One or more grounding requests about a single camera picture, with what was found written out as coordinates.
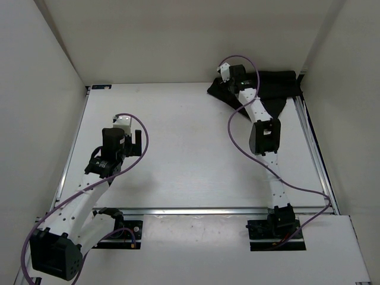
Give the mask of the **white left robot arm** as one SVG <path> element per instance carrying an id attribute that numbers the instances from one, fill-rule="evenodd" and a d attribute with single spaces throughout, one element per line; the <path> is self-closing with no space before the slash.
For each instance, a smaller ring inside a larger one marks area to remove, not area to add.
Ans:
<path id="1" fill-rule="evenodd" d="M 75 194 L 56 206 L 29 239 L 32 267 L 65 281 L 79 274 L 84 258 L 103 238 L 117 238 L 128 229 L 117 208 L 95 210 L 99 198 L 123 173 L 127 157 L 141 158 L 143 132 L 127 134 L 122 128 L 104 128 L 97 147 L 84 170 Z"/>

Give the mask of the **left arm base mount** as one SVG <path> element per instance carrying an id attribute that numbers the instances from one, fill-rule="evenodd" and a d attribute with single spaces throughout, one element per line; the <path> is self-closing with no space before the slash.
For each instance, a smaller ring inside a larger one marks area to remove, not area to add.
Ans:
<path id="1" fill-rule="evenodd" d="M 114 233 L 105 240 L 96 244 L 93 249 L 119 249 L 119 250 L 139 250 L 141 249 L 143 235 L 143 217 L 125 216 L 123 225 L 129 230 Z"/>

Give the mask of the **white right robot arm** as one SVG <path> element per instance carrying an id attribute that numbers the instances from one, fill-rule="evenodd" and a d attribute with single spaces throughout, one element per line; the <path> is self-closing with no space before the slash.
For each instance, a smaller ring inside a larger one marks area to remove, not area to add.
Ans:
<path id="1" fill-rule="evenodd" d="M 266 169 L 271 191 L 267 232 L 279 238 L 296 227 L 295 213 L 278 174 L 277 161 L 281 134 L 279 116 L 286 105 L 287 93 L 277 91 L 274 83 L 268 85 L 268 91 L 261 92 L 259 73 L 256 74 L 257 83 L 254 83 L 248 78 L 243 65 L 223 63 L 218 71 L 223 82 L 228 85 L 230 93 L 236 96 L 252 122 L 249 148 L 254 155 L 254 161 Z"/>

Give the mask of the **black skirt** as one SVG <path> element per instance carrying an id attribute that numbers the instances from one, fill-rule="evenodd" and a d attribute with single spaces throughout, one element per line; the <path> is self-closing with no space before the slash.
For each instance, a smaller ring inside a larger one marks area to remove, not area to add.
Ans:
<path id="1" fill-rule="evenodd" d="M 287 99 L 302 95 L 302 90 L 296 81 L 294 71 L 260 71 L 259 98 L 265 110 L 272 118 L 278 118 L 283 111 Z M 215 78 L 207 93 L 226 103 L 234 110 L 241 107 L 235 95 L 230 93 L 228 84 L 219 77 Z"/>

